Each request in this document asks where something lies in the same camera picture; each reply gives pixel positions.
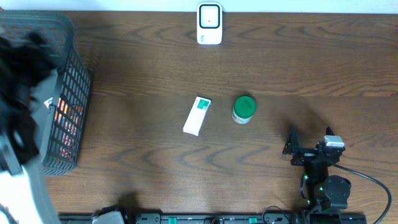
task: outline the white box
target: white box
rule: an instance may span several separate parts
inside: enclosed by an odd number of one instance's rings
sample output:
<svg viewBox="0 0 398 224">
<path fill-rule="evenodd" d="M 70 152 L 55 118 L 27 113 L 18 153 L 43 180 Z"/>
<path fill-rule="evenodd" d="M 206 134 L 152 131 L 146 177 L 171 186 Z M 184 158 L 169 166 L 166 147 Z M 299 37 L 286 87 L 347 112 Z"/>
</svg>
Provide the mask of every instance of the white box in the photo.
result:
<svg viewBox="0 0 398 224">
<path fill-rule="evenodd" d="M 183 132 L 198 136 L 207 109 L 211 105 L 211 100 L 197 96 L 189 112 L 187 121 L 183 127 Z"/>
</svg>

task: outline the white device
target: white device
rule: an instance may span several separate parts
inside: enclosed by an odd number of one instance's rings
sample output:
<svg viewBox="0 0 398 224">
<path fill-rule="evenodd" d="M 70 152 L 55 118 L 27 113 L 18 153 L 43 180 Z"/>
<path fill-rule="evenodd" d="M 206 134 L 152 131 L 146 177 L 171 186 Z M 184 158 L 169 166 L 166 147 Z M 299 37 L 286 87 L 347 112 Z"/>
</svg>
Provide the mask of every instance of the white device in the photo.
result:
<svg viewBox="0 0 398 224">
<path fill-rule="evenodd" d="M 216 2 L 203 2 L 197 12 L 199 44 L 219 44 L 223 37 L 223 8 Z"/>
</svg>

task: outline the green label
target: green label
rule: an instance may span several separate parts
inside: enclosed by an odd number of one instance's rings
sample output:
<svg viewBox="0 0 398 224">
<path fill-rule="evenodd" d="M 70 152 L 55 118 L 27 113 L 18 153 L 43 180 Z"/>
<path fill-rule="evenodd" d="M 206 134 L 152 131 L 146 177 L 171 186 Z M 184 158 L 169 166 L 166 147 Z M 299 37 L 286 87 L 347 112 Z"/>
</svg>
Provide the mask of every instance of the green label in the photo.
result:
<svg viewBox="0 0 398 224">
<path fill-rule="evenodd" d="M 199 104 L 198 104 L 199 109 L 205 110 L 205 109 L 207 109 L 208 106 L 209 106 L 209 101 L 206 101 L 206 100 L 199 101 Z"/>
<path fill-rule="evenodd" d="M 257 218 L 249 218 L 249 223 L 257 223 Z"/>
<path fill-rule="evenodd" d="M 169 218 L 169 224 L 177 224 L 177 218 Z"/>
</svg>

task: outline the wooden table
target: wooden table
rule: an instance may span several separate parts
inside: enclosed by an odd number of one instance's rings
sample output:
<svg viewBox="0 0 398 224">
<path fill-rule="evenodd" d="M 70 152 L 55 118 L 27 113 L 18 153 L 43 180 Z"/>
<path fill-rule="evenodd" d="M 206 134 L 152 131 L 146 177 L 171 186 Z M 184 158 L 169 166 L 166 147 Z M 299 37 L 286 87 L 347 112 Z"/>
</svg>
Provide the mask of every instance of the wooden table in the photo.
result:
<svg viewBox="0 0 398 224">
<path fill-rule="evenodd" d="M 331 126 L 346 143 L 339 164 L 398 197 L 398 16 L 225 13 L 222 44 L 203 46 L 195 13 L 66 14 L 93 93 L 78 167 L 46 179 L 59 212 L 304 208 L 303 168 L 282 155 L 291 124 L 311 147 Z M 238 125 L 232 105 L 247 93 L 257 111 Z M 182 127 L 198 95 L 213 104 L 195 137 Z M 384 210 L 380 186 L 330 174 L 352 183 L 348 211 L 372 223 Z"/>
</svg>

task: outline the small jar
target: small jar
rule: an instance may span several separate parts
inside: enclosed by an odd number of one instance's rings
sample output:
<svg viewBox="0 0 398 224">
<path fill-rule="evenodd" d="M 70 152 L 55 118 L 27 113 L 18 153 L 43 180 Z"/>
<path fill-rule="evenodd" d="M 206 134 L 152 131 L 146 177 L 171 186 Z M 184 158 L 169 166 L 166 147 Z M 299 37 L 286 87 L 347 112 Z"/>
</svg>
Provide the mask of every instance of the small jar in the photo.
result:
<svg viewBox="0 0 398 224">
<path fill-rule="evenodd" d="M 241 96 L 235 101 L 232 118 L 238 124 L 246 124 L 256 111 L 256 102 L 249 96 Z"/>
</svg>

